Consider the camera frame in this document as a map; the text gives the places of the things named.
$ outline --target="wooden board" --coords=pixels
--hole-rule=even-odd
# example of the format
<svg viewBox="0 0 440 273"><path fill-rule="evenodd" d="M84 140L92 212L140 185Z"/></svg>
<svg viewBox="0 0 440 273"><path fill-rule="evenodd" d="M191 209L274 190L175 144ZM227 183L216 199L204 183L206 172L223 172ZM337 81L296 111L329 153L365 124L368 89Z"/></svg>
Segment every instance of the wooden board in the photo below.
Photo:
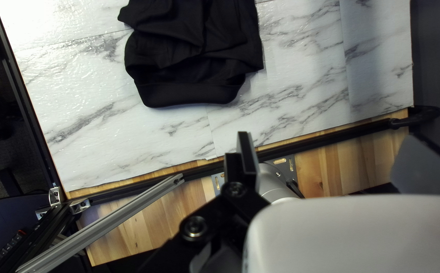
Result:
<svg viewBox="0 0 440 273"><path fill-rule="evenodd" d="M407 110L401 110L373 119L269 144L259 149L267 149L293 141L312 138L316 135L349 128L370 121L385 118L404 118L406 116ZM296 154L299 189L307 198L312 198L345 195L388 183L390 168L407 133L406 128L395 131L387 130ZM109 189L108 187L132 183L135 179L144 179L148 175L164 175L168 171L184 170L182 168L192 168L198 164L205 163L206 160L203 162L190 162L188 165L182 164L160 170L155 172L155 174L132 178L130 181L114 182L94 187L94 189L87 188L78 191L81 191L81 194L87 194L93 192L93 190L98 190L100 187L102 187L100 190ZM75 194L78 194L78 191L69 194L75 196ZM161 246L178 231L179 223L185 216L211 200L214 196L213 183L210 177L184 183L87 247L91 264L106 263ZM79 227L86 226L94 220L105 216L128 202L131 198L89 208L77 222Z"/></svg>

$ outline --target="metal rail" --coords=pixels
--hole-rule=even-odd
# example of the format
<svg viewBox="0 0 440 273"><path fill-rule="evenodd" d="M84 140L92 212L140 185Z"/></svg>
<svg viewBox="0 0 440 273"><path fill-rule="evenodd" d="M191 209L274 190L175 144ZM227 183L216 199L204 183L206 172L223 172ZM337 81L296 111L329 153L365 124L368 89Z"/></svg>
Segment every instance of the metal rail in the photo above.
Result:
<svg viewBox="0 0 440 273"><path fill-rule="evenodd" d="M154 201L161 198L172 189L184 182L182 174L170 176L160 183L152 186L150 189L144 191L132 199L127 204L111 212L107 216L96 220L67 239L61 241L51 249L41 253L29 262L19 267L17 273L46 273L85 246L90 245L98 238L105 235L139 211L149 206Z"/></svg>

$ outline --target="marble surface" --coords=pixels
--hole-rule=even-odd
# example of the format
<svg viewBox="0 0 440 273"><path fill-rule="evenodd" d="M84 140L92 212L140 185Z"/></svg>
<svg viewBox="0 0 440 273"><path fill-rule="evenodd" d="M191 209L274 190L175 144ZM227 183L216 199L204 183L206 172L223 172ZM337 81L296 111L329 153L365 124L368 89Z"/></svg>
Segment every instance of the marble surface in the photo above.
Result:
<svg viewBox="0 0 440 273"><path fill-rule="evenodd" d="M412 102L409 1L340 0L352 116Z"/></svg>
<svg viewBox="0 0 440 273"><path fill-rule="evenodd" d="M125 72L125 4L0 0L66 191L223 155L237 131L259 146L412 105L408 0L258 0L265 69L227 105L163 109ZM16 21L26 7L36 16Z"/></svg>

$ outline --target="black clothing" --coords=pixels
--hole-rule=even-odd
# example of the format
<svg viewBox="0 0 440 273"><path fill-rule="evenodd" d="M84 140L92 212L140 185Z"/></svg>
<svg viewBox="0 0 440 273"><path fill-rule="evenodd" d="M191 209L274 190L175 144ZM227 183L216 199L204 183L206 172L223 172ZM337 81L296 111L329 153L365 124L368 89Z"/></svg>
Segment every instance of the black clothing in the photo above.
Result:
<svg viewBox="0 0 440 273"><path fill-rule="evenodd" d="M228 103L261 70L254 0L130 0L125 66L144 105Z"/></svg>

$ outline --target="screw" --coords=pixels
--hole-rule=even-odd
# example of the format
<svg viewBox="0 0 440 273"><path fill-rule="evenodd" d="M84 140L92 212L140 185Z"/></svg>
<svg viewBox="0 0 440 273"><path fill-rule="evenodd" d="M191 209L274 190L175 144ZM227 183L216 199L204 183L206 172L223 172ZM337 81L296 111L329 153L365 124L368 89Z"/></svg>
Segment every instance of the screw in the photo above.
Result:
<svg viewBox="0 0 440 273"><path fill-rule="evenodd" d="M206 229L205 219L201 216L191 216L184 225L184 232L191 238L200 237L205 233Z"/></svg>
<svg viewBox="0 0 440 273"><path fill-rule="evenodd" d="M245 193L245 187L242 183L230 182L225 192L232 197L240 197Z"/></svg>

